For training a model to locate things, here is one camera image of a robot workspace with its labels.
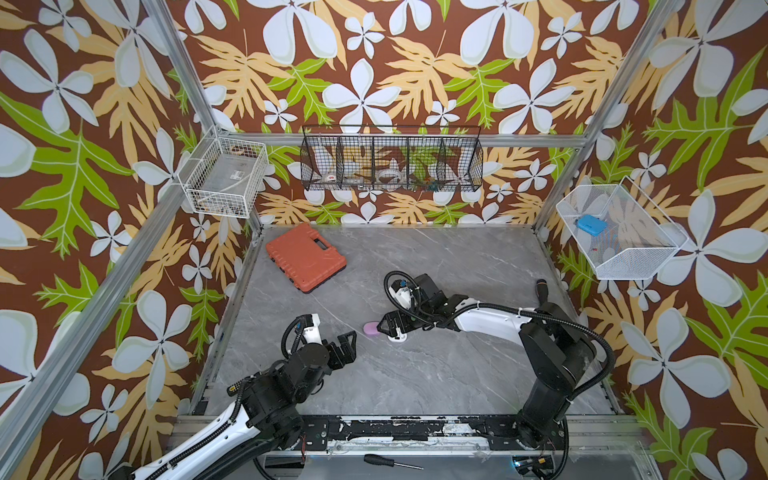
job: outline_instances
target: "purple sponge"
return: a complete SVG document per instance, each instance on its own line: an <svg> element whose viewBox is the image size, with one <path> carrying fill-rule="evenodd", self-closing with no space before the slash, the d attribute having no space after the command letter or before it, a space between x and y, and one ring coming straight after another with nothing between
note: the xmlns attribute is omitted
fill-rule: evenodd
<svg viewBox="0 0 768 480"><path fill-rule="evenodd" d="M362 326L362 331L368 336L377 336L381 332L376 329L379 322L368 322Z"/></svg>

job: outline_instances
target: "marble surface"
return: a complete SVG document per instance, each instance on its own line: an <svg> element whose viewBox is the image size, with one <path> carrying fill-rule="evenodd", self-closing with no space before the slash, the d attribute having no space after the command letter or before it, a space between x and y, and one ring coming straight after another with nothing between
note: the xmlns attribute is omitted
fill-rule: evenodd
<svg viewBox="0 0 768 480"><path fill-rule="evenodd" d="M535 306L534 283L545 278L550 300L560 303L533 233L528 228L327 227L321 234L346 256L347 267L312 293L297 290L264 248L243 306L209 385L207 414L230 403L225 388L281 358L286 325L318 313L323 338L358 332L357 360L326 377L318 394L299 405L305 414L502 414L522 407L535 380L517 344L480 333L416 330L404 343L362 332L393 310L382 288L390 270L428 273L447 296L463 293L509 306ZM286 229L265 230L266 242ZM600 386L576 399L569 413L609 414Z"/></svg>

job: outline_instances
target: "blue case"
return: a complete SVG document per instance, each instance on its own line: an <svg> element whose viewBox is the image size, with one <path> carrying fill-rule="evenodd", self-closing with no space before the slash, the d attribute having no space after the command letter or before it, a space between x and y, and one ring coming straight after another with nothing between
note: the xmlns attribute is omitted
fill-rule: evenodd
<svg viewBox="0 0 768 480"><path fill-rule="evenodd" d="M607 226L608 224L605 223L603 220L600 220L599 218L596 218L596 217L592 217L591 215L584 215L582 218L578 219L578 221L576 222L576 227L589 233L593 237L600 235L600 233L602 233L602 231L605 230Z"/></svg>

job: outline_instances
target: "wall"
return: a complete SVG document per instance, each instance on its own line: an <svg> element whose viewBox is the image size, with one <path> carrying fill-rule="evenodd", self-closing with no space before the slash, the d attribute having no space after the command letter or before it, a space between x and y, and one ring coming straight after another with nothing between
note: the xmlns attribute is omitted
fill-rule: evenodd
<svg viewBox="0 0 768 480"><path fill-rule="evenodd" d="M220 125L265 133L304 124L357 132L350 125L360 123L581 132L648 8L635 0L168 5ZM270 155L274 172L257 203L265 223L531 223L563 161L560 151L493 149L473 194L323 194L301 187L298 153ZM380 160L391 161L386 152Z"/></svg>
<svg viewBox="0 0 768 480"><path fill-rule="evenodd" d="M138 0L0 2L3 415L200 136L145 17ZM161 454L245 236L179 210L14 478L91 480Z"/></svg>
<svg viewBox="0 0 768 480"><path fill-rule="evenodd" d="M557 217L542 232L665 478L768 476L767 12L688 2L576 180L632 176L688 232L684 251L650 280L598 282Z"/></svg>

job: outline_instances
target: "screwdriver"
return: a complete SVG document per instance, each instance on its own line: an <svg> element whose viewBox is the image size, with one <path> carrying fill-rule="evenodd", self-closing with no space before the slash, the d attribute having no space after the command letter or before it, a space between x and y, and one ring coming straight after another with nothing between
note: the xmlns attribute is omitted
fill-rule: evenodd
<svg viewBox="0 0 768 480"><path fill-rule="evenodd" d="M394 467L395 465L399 467L408 467L408 468L415 468L417 470L423 470L421 467L417 467L415 465L406 465L405 463L396 463L392 458L384 458L381 455L374 455L372 453L369 453L362 457L362 459L365 461L365 463L369 463L371 465L387 465L389 467Z"/></svg>

